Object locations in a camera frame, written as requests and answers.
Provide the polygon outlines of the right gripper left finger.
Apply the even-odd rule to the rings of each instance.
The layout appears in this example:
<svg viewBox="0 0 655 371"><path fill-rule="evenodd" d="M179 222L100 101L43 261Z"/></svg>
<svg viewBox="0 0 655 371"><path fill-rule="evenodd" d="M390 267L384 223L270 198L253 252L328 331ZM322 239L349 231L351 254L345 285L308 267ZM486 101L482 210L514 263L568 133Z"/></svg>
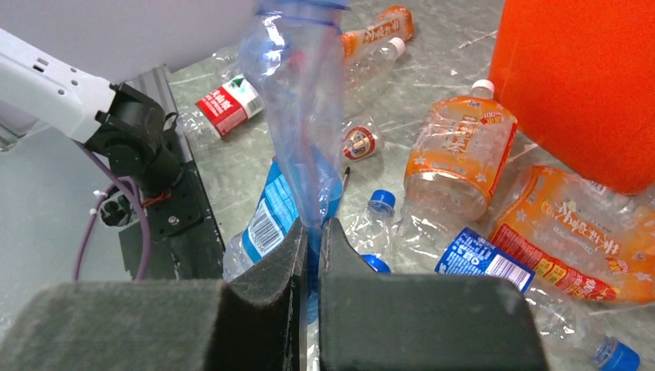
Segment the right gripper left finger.
<svg viewBox="0 0 655 371"><path fill-rule="evenodd" d="M3 370L302 370L307 230L233 281L68 283L40 291L1 344Z"/></svg>

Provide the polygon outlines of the light blue label bottle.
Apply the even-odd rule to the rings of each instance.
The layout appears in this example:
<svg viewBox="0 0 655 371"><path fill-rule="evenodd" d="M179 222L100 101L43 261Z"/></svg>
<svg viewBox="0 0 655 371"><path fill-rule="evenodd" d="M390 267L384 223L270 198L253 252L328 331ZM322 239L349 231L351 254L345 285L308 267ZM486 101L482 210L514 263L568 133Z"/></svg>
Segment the light blue label bottle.
<svg viewBox="0 0 655 371"><path fill-rule="evenodd" d="M262 97L274 146L265 186L246 228L227 244L231 281L278 248L294 222L307 229L308 320L318 317L324 221L341 201L346 1L262 1L239 46L247 82Z"/></svg>

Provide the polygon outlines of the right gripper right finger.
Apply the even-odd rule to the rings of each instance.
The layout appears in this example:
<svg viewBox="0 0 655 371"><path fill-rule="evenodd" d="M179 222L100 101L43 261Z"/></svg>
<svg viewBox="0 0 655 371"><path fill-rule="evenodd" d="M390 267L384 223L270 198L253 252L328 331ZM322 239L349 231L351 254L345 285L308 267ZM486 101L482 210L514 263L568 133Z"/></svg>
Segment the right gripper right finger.
<svg viewBox="0 0 655 371"><path fill-rule="evenodd" d="M321 238L322 370L547 370L527 302L499 277L383 274L341 222Z"/></svg>

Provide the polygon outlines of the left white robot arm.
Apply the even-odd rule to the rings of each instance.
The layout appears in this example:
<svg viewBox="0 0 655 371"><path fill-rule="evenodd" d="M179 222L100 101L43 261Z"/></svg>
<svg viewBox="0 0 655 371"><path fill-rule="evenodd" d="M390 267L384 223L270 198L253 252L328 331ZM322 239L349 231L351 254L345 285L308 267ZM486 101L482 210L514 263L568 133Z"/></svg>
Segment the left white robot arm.
<svg viewBox="0 0 655 371"><path fill-rule="evenodd" d="M109 160L156 196L182 180L182 162L166 145L164 108L127 83L77 69L1 31L1 101L51 125Z"/></svg>

